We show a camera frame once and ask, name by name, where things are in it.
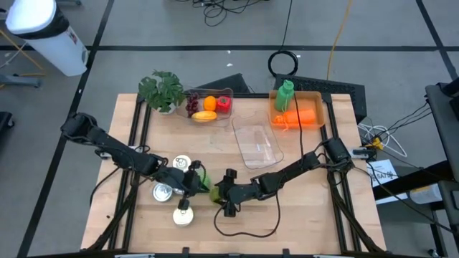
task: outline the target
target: yellow cable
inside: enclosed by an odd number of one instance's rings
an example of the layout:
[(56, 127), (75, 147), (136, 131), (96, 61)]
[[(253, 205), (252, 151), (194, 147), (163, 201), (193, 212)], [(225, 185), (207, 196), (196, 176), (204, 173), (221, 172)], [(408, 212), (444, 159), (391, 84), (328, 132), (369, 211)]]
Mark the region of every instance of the yellow cable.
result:
[[(32, 62), (38, 69), (40, 69), (41, 71), (43, 71), (43, 73), (29, 73), (29, 74), (22, 74), (22, 75), (19, 75), (19, 76), (46, 76), (46, 73), (44, 73), (44, 69), (43, 67), (37, 62), (35, 61), (33, 58), (31, 58), (26, 52), (24, 52), (20, 46), (18, 46), (16, 43), (14, 43), (14, 41), (12, 39), (10, 39), (8, 37), (8, 35), (6, 35), (3, 30), (0, 29), (0, 34), (3, 35), (3, 37), (6, 38), (6, 40), (9, 41), (9, 43), (11, 43), (14, 47), (16, 47), (17, 51), (19, 51), (21, 54), (23, 54), (28, 60), (30, 60), (30, 62)], [(0, 89), (5, 87), (5, 84), (2, 84), (0, 85)]]
[(333, 46), (330, 51), (330, 56), (328, 57), (328, 67), (327, 67), (327, 80), (328, 76), (330, 75), (330, 67), (331, 67), (331, 60), (333, 59), (333, 52), (335, 51), (336, 44), (338, 44), (338, 39), (339, 36), (341, 35), (341, 32), (343, 31), (344, 24), (346, 23), (347, 16), (349, 16), (349, 10), (351, 10), (351, 5), (352, 5), (352, 0), (349, 0), (347, 3), (346, 7), (346, 13), (344, 14), (343, 21), (341, 22), (341, 26), (339, 27), (338, 34), (336, 35), (335, 42), (333, 43)]

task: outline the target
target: black ring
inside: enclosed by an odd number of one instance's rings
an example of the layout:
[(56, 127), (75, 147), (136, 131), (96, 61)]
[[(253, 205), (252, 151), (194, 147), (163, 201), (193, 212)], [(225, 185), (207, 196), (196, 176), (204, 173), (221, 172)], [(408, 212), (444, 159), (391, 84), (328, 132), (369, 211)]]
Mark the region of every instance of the black ring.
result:
[(273, 58), (278, 55), (278, 54), (286, 54), (288, 55), (289, 57), (292, 57), (293, 59), (293, 62), (295, 63), (295, 67), (293, 68), (293, 71), (292, 72), (289, 72), (288, 75), (295, 75), (296, 71), (298, 71), (298, 58), (296, 57), (295, 54), (293, 54), (292, 52), (290, 51), (286, 51), (286, 50), (279, 50), (277, 52), (274, 52), (271, 56), (270, 56), (270, 59), (268, 59), (268, 69), (270, 70), (270, 73), (276, 77), (276, 73), (273, 71), (273, 68), (271, 67), (271, 62), (273, 61)]

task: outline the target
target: red grapes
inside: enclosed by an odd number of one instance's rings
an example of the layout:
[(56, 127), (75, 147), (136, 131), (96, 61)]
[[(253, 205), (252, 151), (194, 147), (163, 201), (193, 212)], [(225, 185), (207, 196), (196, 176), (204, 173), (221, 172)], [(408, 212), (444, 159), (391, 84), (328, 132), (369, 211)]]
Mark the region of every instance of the red grapes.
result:
[(188, 112), (188, 117), (190, 118), (194, 113), (198, 112), (198, 104), (199, 104), (199, 94), (197, 92), (191, 94), (190, 96), (186, 97), (186, 111)]

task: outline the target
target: green plant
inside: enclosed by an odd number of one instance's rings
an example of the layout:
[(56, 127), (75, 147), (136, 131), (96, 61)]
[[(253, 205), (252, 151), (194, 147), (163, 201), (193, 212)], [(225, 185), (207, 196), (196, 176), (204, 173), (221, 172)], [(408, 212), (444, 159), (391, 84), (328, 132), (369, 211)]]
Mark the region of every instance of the green plant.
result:
[(185, 94), (177, 75), (156, 70), (151, 75), (159, 80), (154, 77), (144, 77), (138, 83), (138, 94), (145, 98), (148, 105), (159, 112), (170, 111), (171, 103), (176, 107), (180, 106), (185, 99)]

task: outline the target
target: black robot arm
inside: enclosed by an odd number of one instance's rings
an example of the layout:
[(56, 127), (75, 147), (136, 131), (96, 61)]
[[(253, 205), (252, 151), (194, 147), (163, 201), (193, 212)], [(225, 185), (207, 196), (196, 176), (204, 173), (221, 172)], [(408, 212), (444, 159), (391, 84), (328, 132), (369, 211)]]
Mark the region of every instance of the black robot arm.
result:
[[(323, 146), (326, 149), (330, 163), (321, 163), (318, 155), (315, 154), (318, 147)], [(233, 169), (227, 169), (223, 180), (215, 184), (213, 191), (218, 191), (218, 199), (214, 202), (224, 206), (224, 216), (236, 216), (236, 205), (243, 201), (257, 199), (259, 201), (273, 197), (276, 192), (284, 187), (284, 184), (290, 180), (316, 168), (333, 168), (336, 171), (348, 171), (354, 164), (351, 156), (340, 138), (332, 138), (320, 143), (317, 148), (309, 153), (304, 154), (298, 161), (290, 164), (284, 169), (264, 173), (250, 179), (249, 184), (236, 184), (235, 179), (237, 172)]]
[(200, 165), (199, 161), (194, 161), (192, 168), (186, 173), (178, 168), (167, 167), (167, 158), (152, 153), (139, 153), (129, 148), (124, 143), (109, 136), (102, 128), (98, 127), (93, 116), (85, 113), (72, 114), (60, 130), (67, 140), (95, 146), (99, 150), (111, 154), (113, 162), (122, 169), (130, 169), (151, 180), (184, 190), (187, 197), (199, 192), (200, 178), (195, 171), (198, 169), (195, 168), (196, 162)]

